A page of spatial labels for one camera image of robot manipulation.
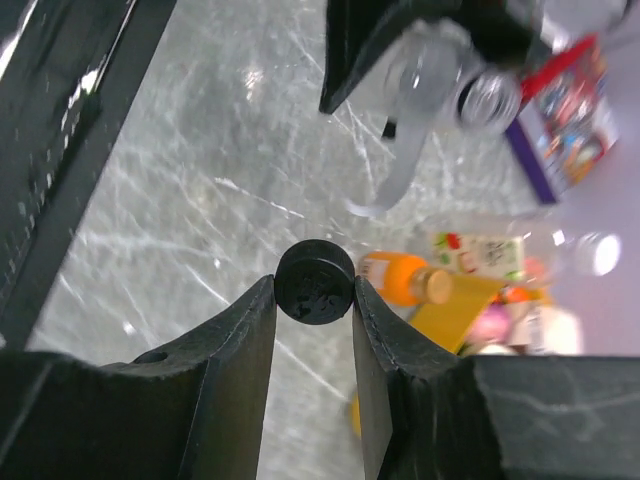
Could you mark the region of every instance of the black cap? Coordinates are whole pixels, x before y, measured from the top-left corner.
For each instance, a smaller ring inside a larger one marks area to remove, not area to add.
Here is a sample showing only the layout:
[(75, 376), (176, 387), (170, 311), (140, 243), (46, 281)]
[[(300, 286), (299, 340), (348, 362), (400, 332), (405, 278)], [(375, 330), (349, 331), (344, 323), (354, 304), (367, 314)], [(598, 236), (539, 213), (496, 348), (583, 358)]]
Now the black cap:
[(280, 259), (276, 303), (301, 323), (331, 323), (349, 310), (354, 280), (355, 268), (347, 252), (326, 240), (304, 240)]

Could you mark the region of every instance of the orange pill bottle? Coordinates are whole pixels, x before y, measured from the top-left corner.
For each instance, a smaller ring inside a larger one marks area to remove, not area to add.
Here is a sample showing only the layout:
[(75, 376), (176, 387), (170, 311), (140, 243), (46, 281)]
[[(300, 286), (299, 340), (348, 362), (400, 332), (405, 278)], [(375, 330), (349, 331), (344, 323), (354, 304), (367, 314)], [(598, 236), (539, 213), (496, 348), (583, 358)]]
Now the orange pill bottle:
[(399, 307), (442, 304), (453, 290), (451, 275), (421, 257), (401, 252), (371, 252), (358, 262), (365, 277), (387, 302)]

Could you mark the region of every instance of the pink object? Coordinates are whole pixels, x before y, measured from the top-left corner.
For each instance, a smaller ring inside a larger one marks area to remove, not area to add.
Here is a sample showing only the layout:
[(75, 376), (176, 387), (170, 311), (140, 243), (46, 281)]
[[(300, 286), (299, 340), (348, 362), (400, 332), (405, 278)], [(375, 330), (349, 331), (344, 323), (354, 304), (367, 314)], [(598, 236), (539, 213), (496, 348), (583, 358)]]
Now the pink object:
[(467, 334), (467, 343), (505, 343), (511, 333), (511, 316), (501, 305), (490, 305), (482, 312)]

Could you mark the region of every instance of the marble countertop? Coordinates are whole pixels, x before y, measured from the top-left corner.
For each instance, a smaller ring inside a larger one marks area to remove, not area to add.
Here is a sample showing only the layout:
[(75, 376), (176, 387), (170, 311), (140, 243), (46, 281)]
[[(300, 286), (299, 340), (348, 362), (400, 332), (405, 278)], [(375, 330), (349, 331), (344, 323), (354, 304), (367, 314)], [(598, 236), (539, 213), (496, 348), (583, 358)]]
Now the marble countertop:
[[(408, 195), (372, 197), (391, 153), (382, 118), (318, 113), (324, 1), (180, 0), (58, 275), (30, 348), (131, 361), (214, 316), (304, 238), (354, 258), (409, 248), (430, 214), (535, 201), (502, 139), (432, 134)], [(280, 315), (259, 479), (362, 478), (347, 409), (347, 319)]]

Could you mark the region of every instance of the box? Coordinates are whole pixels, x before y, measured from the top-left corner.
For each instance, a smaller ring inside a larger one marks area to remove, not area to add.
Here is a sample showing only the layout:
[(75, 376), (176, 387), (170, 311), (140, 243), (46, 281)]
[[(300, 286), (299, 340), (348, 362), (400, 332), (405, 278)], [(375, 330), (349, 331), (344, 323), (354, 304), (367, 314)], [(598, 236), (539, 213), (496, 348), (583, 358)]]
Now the box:
[(523, 108), (505, 134), (540, 203), (559, 202), (617, 142), (605, 81), (595, 35), (523, 81)]

